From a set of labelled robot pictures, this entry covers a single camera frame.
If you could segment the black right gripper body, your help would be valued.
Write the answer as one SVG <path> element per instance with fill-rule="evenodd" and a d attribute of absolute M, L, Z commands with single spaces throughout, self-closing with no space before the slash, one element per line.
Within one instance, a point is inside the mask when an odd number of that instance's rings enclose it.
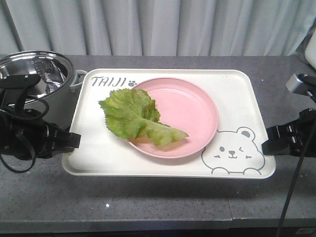
<path fill-rule="evenodd" d="M 278 155 L 291 155 L 314 158 L 316 156 L 316 111 L 305 109 L 299 113 L 298 119 L 279 125 L 277 133 L 281 140 Z"/>

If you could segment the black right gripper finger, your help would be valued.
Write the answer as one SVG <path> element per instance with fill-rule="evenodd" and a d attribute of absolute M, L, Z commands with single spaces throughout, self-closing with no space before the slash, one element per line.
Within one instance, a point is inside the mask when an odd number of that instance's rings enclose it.
<path fill-rule="evenodd" d="M 265 155 L 290 155 L 291 135 L 290 125 L 276 125 L 266 129 L 268 139 L 262 143 Z"/>

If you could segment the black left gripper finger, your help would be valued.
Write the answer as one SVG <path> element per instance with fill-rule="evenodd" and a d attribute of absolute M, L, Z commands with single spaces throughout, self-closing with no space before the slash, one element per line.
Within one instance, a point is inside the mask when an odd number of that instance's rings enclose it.
<path fill-rule="evenodd" d="M 68 147 L 79 148 L 81 135 L 77 133 L 68 133 Z"/>

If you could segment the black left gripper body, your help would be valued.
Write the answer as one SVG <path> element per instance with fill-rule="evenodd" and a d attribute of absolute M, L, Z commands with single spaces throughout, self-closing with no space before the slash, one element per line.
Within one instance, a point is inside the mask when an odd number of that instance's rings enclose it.
<path fill-rule="evenodd" d="M 68 133 L 39 118 L 41 113 L 26 109 L 17 115 L 5 108 L 0 110 L 0 153 L 18 159 L 50 158 L 69 153 Z"/>

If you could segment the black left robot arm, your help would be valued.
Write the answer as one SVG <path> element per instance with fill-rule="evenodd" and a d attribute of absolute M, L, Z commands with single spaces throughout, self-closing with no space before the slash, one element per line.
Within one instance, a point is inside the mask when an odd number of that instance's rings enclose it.
<path fill-rule="evenodd" d="M 81 135 L 68 132 L 31 110 L 19 117 L 1 108 L 0 153 L 21 160 L 51 158 L 69 153 L 80 145 Z"/>

